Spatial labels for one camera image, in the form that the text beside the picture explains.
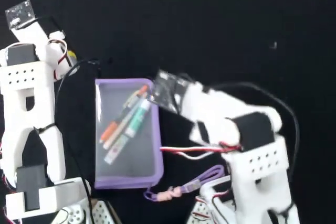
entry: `pen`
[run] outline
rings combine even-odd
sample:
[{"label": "pen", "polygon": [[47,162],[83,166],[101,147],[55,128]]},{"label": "pen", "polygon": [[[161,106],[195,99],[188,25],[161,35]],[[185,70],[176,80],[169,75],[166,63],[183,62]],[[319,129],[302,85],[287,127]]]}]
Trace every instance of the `pen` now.
[{"label": "pen", "polygon": [[147,85],[144,85],[138,91],[131,94],[131,96],[126,100],[123,105],[123,110],[118,115],[117,119],[110,123],[110,125],[106,128],[106,130],[101,134],[99,143],[103,143],[108,140],[108,138],[114,133],[117,129],[118,125],[122,122],[124,117],[131,111],[132,107],[136,104],[136,102],[142,97],[144,92],[148,89]]},{"label": "pen", "polygon": [[107,153],[104,159],[106,163],[111,165],[113,161],[116,159],[116,157],[120,154],[122,149],[125,147],[128,140],[136,135],[150,106],[151,103],[147,99],[144,99],[141,102],[129,126],[127,127],[125,132],[115,141],[115,144],[112,146],[111,150]]},{"label": "pen", "polygon": [[109,150],[109,152],[106,154],[106,157],[104,158],[105,162],[111,165],[116,157],[119,155],[119,153],[122,151],[122,149],[125,147],[128,140],[129,138],[126,135],[122,134],[116,140],[116,143],[112,146],[111,150]]},{"label": "pen", "polygon": [[[145,98],[147,96],[147,92],[143,93],[141,98]],[[142,100],[136,103],[135,106],[131,109],[131,111],[127,114],[127,116],[124,117],[124,119],[121,121],[121,123],[117,126],[117,128],[113,131],[112,135],[104,142],[103,148],[107,150],[114,142],[114,140],[120,135],[122,130],[125,128],[125,126],[130,122],[132,119],[134,113],[136,112],[139,104],[142,103]]]},{"label": "pen", "polygon": [[129,126],[125,131],[125,135],[129,136],[130,138],[134,137],[141,126],[149,108],[151,106],[150,101],[147,99],[143,100],[136,111],[132,121],[130,122]]}]

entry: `red wire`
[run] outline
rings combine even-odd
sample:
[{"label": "red wire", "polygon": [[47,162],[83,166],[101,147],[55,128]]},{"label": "red wire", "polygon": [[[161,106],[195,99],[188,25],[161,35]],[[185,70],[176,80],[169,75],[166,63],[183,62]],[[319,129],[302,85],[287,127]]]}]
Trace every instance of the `red wire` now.
[{"label": "red wire", "polygon": [[201,216],[201,217],[204,217],[204,218],[210,218],[210,216],[201,214],[199,212],[193,212],[193,215],[198,215],[198,216]]},{"label": "red wire", "polygon": [[195,149],[185,149],[185,150],[176,150],[176,149],[169,149],[169,148],[166,148],[166,149],[161,149],[161,151],[164,151],[164,152],[231,152],[231,151],[236,151],[240,149],[240,146],[234,146],[234,147],[227,147],[227,148],[223,148],[223,149],[213,149],[213,148],[207,148],[207,147],[200,147],[199,150],[195,150]]},{"label": "red wire", "polygon": [[216,193],[214,194],[214,196],[212,196],[212,198],[216,198],[216,197],[219,197],[219,196],[223,196],[223,195],[226,195],[229,193],[230,190],[226,190],[226,191],[223,191],[221,193]]}]

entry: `black cloth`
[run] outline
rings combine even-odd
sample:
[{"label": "black cloth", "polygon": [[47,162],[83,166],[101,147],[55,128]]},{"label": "black cloth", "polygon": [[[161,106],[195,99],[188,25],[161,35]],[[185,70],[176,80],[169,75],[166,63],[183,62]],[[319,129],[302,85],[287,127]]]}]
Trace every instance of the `black cloth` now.
[{"label": "black cloth", "polygon": [[[24,0],[0,0],[0,47],[15,42],[4,10]],[[334,0],[31,0],[37,16],[53,15],[77,56],[98,58],[104,78],[154,78],[158,68],[187,72],[204,84],[252,81],[284,99],[297,113],[301,149],[291,191],[301,223],[332,223],[336,175]],[[94,181],[95,70],[82,66],[60,94],[60,130],[74,148],[84,175]],[[288,153],[294,145],[291,117],[256,92],[230,92],[249,103],[275,106],[283,119]],[[164,146],[191,146],[190,126],[160,111]],[[0,132],[4,130],[1,116]],[[28,141],[25,164],[45,159],[38,141]],[[67,178],[78,176],[65,149]],[[154,191],[182,185],[215,164],[218,155],[194,162],[164,154],[164,176]],[[195,194],[170,202],[143,198],[144,190],[102,190],[121,220],[184,223]],[[48,223],[51,216],[25,223]]]}]

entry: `wire bundle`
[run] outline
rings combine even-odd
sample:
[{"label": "wire bundle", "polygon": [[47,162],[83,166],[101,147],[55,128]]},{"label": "wire bundle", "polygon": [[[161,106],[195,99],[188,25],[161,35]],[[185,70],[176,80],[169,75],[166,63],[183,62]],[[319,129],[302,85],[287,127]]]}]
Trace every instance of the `wire bundle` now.
[{"label": "wire bundle", "polygon": [[[162,152],[171,152],[177,155],[181,155],[190,160],[200,160],[214,153],[229,153],[233,151],[238,151],[240,145],[232,147],[217,147],[217,146],[193,146],[193,147],[160,147]],[[185,152],[205,152],[199,156],[190,156],[185,154]]]}]

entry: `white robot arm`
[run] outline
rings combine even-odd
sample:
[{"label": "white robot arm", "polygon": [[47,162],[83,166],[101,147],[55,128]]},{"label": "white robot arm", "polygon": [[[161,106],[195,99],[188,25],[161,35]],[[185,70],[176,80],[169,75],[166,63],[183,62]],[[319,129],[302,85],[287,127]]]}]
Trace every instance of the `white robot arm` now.
[{"label": "white robot arm", "polygon": [[230,168],[236,211],[230,223],[216,212],[219,223],[261,224],[271,210],[279,223],[299,224],[287,178],[285,139],[277,133],[281,117],[274,108],[246,104],[164,71],[155,80],[151,100],[192,121],[193,142],[240,146],[240,151],[222,154]]},{"label": "white robot arm", "polygon": [[[47,36],[30,1],[8,9],[6,16],[19,40],[0,51],[5,118],[0,166],[16,188],[15,193],[6,195],[7,217],[13,220],[58,211],[87,199],[87,194],[81,178],[64,180],[62,135],[54,121],[54,82],[69,71],[76,57],[68,50],[62,31],[54,30]],[[29,111],[27,97],[35,100]],[[23,165],[22,152],[32,130],[38,131],[46,148],[47,166]]]}]

